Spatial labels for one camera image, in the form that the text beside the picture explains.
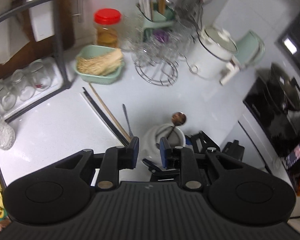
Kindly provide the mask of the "black dish rack frame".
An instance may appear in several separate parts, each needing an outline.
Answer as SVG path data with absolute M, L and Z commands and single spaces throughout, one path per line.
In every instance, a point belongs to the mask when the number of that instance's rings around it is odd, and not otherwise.
M 30 8 L 22 0 L 14 0 L 14 2 L 12 2 L 14 15 L 23 17 L 21 29 L 30 39 L 30 42 L 21 48 L 7 63 L 0 64 L 0 79 L 8 77 L 14 70 L 26 68 L 34 60 L 48 59 L 54 59 L 55 66 L 57 67 L 56 73 L 61 75 L 61 79 L 57 82 L 56 88 L 48 89 L 47 95 L 40 92 L 39 98 L 34 102 L 27 103 L 20 110 L 9 114 L 8 117 L 5 118 L 7 122 L 11 122 L 38 106 L 40 103 L 71 87 L 71 81 L 69 81 L 66 73 L 63 55 L 64 50 L 71 48 L 75 42 L 71 0 L 46 1 L 52 2 L 53 26 L 57 29 L 55 35 L 39 42 L 34 40 L 33 28 L 30 26 Z

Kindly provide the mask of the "copper coloured small spoon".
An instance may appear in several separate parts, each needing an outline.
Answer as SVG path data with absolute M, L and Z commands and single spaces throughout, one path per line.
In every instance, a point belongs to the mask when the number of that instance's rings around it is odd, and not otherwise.
M 186 120 L 187 120 L 187 117 L 183 112 L 174 113 L 171 118 L 173 127 L 172 127 L 171 131 L 168 133 L 166 138 L 168 139 L 170 137 L 170 135 L 172 134 L 172 132 L 174 131 L 174 129 L 177 126 L 182 126 L 183 124 L 185 124 Z

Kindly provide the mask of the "wooden chopstick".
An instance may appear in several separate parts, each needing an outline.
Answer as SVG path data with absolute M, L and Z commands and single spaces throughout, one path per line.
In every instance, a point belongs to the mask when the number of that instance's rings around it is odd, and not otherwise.
M 128 135 L 128 133 L 125 131 L 125 129 L 121 126 L 121 124 L 118 122 L 118 120 L 115 118 L 115 116 L 111 113 L 110 109 L 107 107 L 107 105 L 101 99 L 101 97 L 98 95 L 98 93 L 94 89 L 93 85 L 91 83 L 89 83 L 89 86 L 90 86 L 91 90 L 93 91 L 93 93 L 95 94 L 95 96 L 98 98 L 98 100 L 101 103 L 101 105 L 103 106 L 104 110 L 108 113 L 108 115 L 110 116 L 110 118 L 112 119 L 112 121 L 114 122 L 114 124 L 117 126 L 117 128 L 119 129 L 119 131 L 130 142 L 131 141 L 131 137 Z

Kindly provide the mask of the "white electric cooker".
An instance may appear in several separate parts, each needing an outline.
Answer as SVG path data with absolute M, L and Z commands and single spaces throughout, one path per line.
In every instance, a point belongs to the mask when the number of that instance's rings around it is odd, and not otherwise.
M 220 84 L 225 85 L 239 72 L 237 53 L 231 35 L 222 28 L 209 25 L 197 32 L 186 63 L 192 74 L 204 80 L 219 78 Z

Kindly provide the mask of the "red lidded plastic jar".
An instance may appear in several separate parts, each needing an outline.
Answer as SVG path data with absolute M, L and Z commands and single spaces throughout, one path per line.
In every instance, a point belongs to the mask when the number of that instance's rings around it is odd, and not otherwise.
M 94 13 L 96 45 L 111 48 L 119 46 L 119 25 L 121 18 L 121 12 L 113 8 L 99 9 Z

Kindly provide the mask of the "purple lid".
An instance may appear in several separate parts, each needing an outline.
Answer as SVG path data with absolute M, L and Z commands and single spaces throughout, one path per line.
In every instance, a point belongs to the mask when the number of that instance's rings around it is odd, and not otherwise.
M 153 36 L 160 43 L 167 43 L 169 41 L 169 33 L 163 29 L 155 29 L 153 31 Z

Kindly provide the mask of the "green utensil holder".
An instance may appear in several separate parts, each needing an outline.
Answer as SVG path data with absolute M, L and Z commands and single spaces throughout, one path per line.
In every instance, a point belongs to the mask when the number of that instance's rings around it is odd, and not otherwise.
M 141 16 L 141 40 L 147 41 L 153 31 L 167 29 L 175 23 L 175 11 L 167 0 L 138 0 L 136 7 Z

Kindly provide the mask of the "small steel fork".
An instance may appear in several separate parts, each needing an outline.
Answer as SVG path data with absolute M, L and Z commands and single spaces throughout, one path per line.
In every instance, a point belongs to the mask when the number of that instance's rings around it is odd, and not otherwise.
M 127 122 L 127 125 L 128 125 L 129 136 L 132 138 L 134 135 L 133 135 L 133 132 L 131 130 L 131 126 L 130 126 L 130 122 L 129 122 L 129 118 L 128 118 L 127 109 L 126 109 L 126 106 L 125 106 L 124 103 L 122 104 L 122 109 L 123 109 L 123 112 L 124 112 L 124 115 L 125 115 L 125 119 L 126 119 L 126 122 Z

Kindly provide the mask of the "wooden cutting board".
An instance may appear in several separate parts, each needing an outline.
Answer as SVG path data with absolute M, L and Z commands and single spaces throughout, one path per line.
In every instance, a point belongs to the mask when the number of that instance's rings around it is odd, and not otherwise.
M 60 31 L 63 49 L 74 45 L 75 35 L 72 22 L 72 0 L 56 0 L 59 12 Z M 53 2 L 46 2 L 25 10 L 17 15 L 29 43 L 21 48 L 7 63 L 0 64 L 0 79 L 23 68 L 31 62 L 50 56 L 53 53 L 53 42 L 57 34 L 53 20 Z

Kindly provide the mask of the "green plastic basket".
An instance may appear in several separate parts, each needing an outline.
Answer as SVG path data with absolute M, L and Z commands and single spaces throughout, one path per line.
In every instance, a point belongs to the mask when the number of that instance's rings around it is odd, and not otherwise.
M 124 66 L 120 48 L 88 45 L 76 56 L 75 71 L 85 82 L 110 85 L 120 77 Z

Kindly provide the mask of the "black wok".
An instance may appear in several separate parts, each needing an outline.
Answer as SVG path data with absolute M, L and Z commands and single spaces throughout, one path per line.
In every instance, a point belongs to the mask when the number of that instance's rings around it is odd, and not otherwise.
M 276 62 L 271 63 L 267 89 L 281 112 L 285 114 L 288 111 L 300 112 L 300 86 L 296 79 L 290 78 Z

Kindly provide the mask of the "bundle of dried noodles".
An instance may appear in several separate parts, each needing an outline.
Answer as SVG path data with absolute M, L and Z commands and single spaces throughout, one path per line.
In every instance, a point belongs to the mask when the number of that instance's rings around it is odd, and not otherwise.
M 121 66 L 122 60 L 123 53 L 119 48 L 88 59 L 79 56 L 77 57 L 77 70 L 83 74 L 107 76 Z

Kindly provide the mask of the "mint green electric kettle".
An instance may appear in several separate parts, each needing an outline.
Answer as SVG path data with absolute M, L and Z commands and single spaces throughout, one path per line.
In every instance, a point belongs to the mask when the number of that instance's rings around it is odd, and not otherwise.
M 249 30 L 244 36 L 236 41 L 238 60 L 241 69 L 257 65 L 264 57 L 264 41 L 252 30 Z

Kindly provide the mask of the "black induction cooktop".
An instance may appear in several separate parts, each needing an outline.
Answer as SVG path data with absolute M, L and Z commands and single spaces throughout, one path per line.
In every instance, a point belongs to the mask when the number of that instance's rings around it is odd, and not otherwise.
M 300 112 L 284 114 L 279 111 L 260 77 L 243 103 L 261 126 L 277 155 L 286 157 L 300 143 Z

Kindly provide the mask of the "small upturned drinking glass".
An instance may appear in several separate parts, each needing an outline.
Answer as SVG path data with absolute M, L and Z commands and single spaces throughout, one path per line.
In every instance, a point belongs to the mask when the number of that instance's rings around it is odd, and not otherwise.
M 0 79 L 0 104 L 3 110 L 9 111 L 16 103 L 17 97 L 8 89 L 3 79 Z

